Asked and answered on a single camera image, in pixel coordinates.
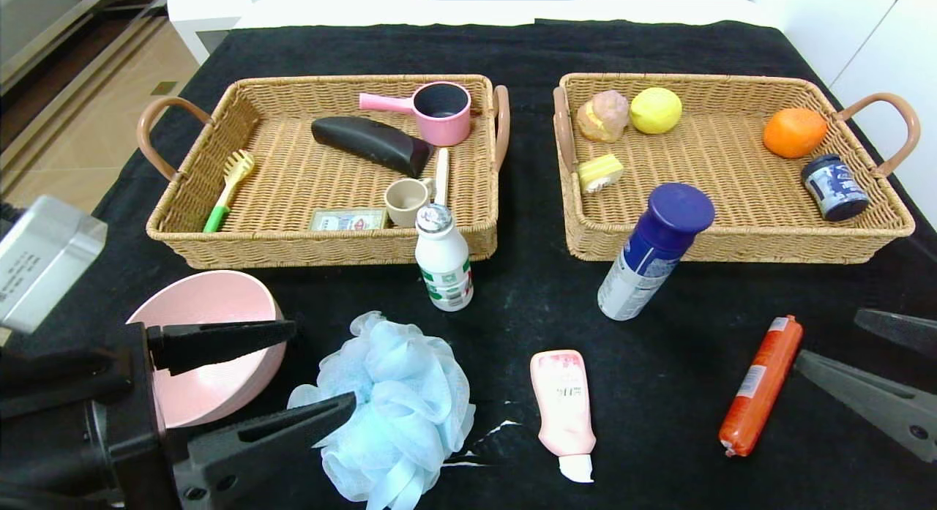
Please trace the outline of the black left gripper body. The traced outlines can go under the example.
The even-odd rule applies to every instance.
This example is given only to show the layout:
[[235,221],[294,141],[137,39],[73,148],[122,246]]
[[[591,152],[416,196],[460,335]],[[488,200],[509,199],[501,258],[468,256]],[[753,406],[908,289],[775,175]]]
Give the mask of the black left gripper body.
[[2,356],[4,509],[179,509],[142,323]]

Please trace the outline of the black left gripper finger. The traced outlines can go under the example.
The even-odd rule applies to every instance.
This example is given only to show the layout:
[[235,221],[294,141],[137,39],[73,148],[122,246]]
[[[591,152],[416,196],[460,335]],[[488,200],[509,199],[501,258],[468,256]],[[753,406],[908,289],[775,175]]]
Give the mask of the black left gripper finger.
[[153,326],[145,332],[154,368],[175,376],[287,342],[297,326],[294,320],[251,320]]
[[285,463],[330,436],[351,419],[355,393],[252,418],[200,435],[175,463],[183,509],[228,509],[258,489]]

